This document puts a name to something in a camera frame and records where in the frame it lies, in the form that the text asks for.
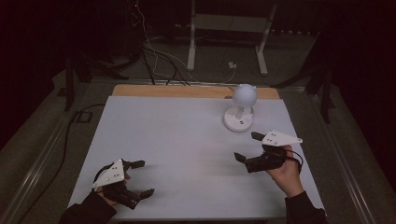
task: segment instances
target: white tabletop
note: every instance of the white tabletop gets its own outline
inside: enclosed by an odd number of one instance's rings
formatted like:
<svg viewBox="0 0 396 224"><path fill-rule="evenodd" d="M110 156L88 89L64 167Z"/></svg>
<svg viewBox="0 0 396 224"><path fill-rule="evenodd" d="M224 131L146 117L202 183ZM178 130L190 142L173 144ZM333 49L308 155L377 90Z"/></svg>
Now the white tabletop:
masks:
<svg viewBox="0 0 396 224"><path fill-rule="evenodd" d="M233 133L222 122L232 105L226 99L110 96L69 204L82 202L103 166L143 160L145 167L128 172L127 188L155 192L135 210L116 205L115 220L284 217L284 193L267 173L249 174L233 153L262 154L250 132L297 136L287 108L282 100L258 100L251 129ZM301 146L292 146L304 158ZM306 162L301 178L314 206L323 207Z"/></svg>

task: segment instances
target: person's right hand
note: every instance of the person's right hand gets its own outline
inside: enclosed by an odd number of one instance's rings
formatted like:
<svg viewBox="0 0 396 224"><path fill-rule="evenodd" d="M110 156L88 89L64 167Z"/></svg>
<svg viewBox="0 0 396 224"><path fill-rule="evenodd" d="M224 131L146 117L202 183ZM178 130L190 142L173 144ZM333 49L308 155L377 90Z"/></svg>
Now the person's right hand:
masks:
<svg viewBox="0 0 396 224"><path fill-rule="evenodd" d="M289 150L287 151L288 157L293 157L291 146L284 146L283 148ZM285 192L288 198L304 192L296 161L286 160L281 167L266 172L275 180L277 186Z"/></svg>

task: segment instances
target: white metal desk frame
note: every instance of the white metal desk frame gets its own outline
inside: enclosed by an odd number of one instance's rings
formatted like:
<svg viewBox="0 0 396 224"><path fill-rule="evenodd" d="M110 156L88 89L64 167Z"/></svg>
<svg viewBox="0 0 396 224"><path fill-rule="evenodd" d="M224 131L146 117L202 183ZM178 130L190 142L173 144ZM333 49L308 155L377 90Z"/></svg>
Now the white metal desk frame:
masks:
<svg viewBox="0 0 396 224"><path fill-rule="evenodd" d="M272 21L276 12L276 4L273 4L268 18L234 17L221 15L207 15L195 13L195 0L191 1L191 39L189 49L189 59L187 69L194 70L195 66L195 29L208 30L231 30L242 32L262 33L262 42L256 46L257 61L260 67L260 74L268 75L262 51L271 30Z"/></svg>

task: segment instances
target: gray carpet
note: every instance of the gray carpet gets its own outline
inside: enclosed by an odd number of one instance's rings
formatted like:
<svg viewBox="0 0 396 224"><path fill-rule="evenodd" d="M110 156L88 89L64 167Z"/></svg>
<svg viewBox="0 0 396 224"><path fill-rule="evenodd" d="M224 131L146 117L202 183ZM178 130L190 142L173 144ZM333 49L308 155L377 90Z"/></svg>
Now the gray carpet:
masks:
<svg viewBox="0 0 396 224"><path fill-rule="evenodd" d="M232 75L227 63L236 62L235 75L229 83L250 83L258 86L274 84L298 73L314 41L315 38L304 35L270 35L264 52L270 74L268 77L259 75L252 48L254 45L251 43L237 48L206 46L201 43L197 47L196 68L190 76L202 83L223 82ZM186 39L169 42L158 38L150 43L155 49L172 54L183 62L187 61ZM154 58L148 56L148 62L153 67ZM175 63L190 84L200 84L189 76L181 63L177 63L177 60ZM159 74L156 77L157 82L161 82L160 80L167 79L165 76L173 74L173 67L159 60L156 72ZM121 83L98 72L95 74L91 84L78 85L78 96L72 111L89 105L104 104L115 85ZM147 68L140 61L121 74L130 78L122 83L149 83ZM307 80L305 78L279 92L287 105L297 134L304 139L304 154L330 223L396 223L396 196L381 173L339 91L336 87L332 88L335 108L330 110L331 123L325 124L318 115L318 97L303 92ZM56 96L58 90L64 87L64 73L55 77L54 83L56 89L0 153L0 169L3 171L0 177L2 214L13 203L22 180L35 165L43 149L51 147L52 153L48 155L42 175L34 181L35 188L28 192L29 197L23 198L25 200L20 206L23 209L17 214L22 214L32 203L61 163L65 130L71 113L63 112L65 99ZM56 223L66 209L103 107L95 106L89 111L93 113L90 123L73 123L70 126L64 167L22 223ZM340 160L340 152L346 162ZM361 194L368 207L369 216L361 212L364 204L356 202L356 195L351 194L353 192ZM285 223L285 220L269 220L267 223Z"/></svg>

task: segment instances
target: person's left hand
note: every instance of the person's left hand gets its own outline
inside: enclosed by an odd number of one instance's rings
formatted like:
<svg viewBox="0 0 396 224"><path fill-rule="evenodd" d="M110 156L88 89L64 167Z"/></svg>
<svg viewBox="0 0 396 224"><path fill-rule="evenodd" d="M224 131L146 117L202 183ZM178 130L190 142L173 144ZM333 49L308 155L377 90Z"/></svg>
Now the person's left hand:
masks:
<svg viewBox="0 0 396 224"><path fill-rule="evenodd" d="M131 177L130 177L127 173L125 173L125 179L131 179ZM117 204L116 202L111 201L111 200L109 200L107 197L105 197L105 194L103 193L102 187L99 187L99 188L96 190L96 193L97 193L101 198L103 198L103 200L105 200L105 202L108 203L108 205L114 206L114 205Z"/></svg>

